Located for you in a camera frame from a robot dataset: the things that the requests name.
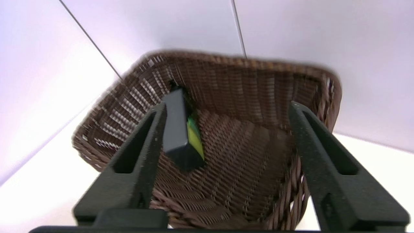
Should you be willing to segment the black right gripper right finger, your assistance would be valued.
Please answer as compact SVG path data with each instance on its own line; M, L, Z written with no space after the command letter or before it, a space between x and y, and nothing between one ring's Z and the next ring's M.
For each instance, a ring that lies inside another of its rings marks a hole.
M306 106L289 123L322 232L405 232L408 212Z

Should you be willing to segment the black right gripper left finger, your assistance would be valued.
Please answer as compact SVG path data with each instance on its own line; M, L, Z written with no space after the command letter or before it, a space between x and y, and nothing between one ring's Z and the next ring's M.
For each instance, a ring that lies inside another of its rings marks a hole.
M74 207L79 226L167 227L167 213L150 209L167 111L152 108Z

